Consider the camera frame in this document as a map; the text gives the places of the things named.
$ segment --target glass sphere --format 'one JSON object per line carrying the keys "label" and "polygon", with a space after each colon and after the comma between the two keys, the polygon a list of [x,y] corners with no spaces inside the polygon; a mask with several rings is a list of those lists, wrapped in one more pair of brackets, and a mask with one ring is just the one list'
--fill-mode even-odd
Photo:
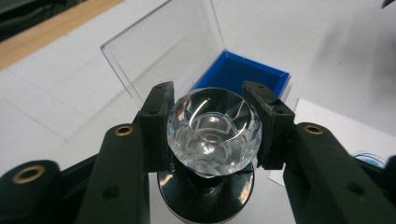
{"label": "glass sphere", "polygon": [[196,174],[229,175],[257,155],[262,124],[254,107],[232,91],[200,89],[172,108],[167,138],[176,157]]}

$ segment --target blue container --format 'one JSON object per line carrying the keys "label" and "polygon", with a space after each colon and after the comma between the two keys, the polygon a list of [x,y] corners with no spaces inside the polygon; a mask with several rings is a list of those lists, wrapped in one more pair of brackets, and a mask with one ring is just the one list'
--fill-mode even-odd
{"label": "blue container", "polygon": [[289,77],[289,73],[224,50],[193,88],[216,87],[242,95],[244,81],[252,81],[261,83],[280,97]]}

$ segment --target brass insert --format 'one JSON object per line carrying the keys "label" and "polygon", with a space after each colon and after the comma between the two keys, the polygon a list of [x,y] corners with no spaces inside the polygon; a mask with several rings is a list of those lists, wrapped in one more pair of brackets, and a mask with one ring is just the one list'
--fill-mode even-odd
{"label": "brass insert", "polygon": [[316,126],[316,125],[312,125],[312,124],[308,124],[304,126],[304,130],[308,133],[312,133],[312,134],[323,134],[323,130]]}
{"label": "brass insert", "polygon": [[15,174],[12,177],[12,182],[14,184],[26,184],[42,176],[45,171],[46,168],[42,165],[29,166]]}
{"label": "brass insert", "polygon": [[126,135],[132,133],[133,131],[134,131],[134,129],[130,126],[121,126],[118,129],[116,129],[114,134],[116,136],[126,136]]}

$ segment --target wooden edge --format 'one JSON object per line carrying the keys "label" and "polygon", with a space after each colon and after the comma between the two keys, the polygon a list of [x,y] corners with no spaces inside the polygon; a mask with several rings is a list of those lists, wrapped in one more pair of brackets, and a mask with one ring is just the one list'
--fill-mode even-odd
{"label": "wooden edge", "polygon": [[121,0],[88,0],[0,43],[0,71],[66,35]]}

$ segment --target black cylindrical base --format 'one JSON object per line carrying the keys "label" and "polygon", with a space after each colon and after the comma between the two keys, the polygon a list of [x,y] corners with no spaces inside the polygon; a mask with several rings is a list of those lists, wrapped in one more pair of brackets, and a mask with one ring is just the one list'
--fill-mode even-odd
{"label": "black cylindrical base", "polygon": [[186,223],[223,223],[235,217],[253,191],[250,163],[232,175],[200,177],[176,160],[173,172],[158,173],[158,185],[168,208]]}

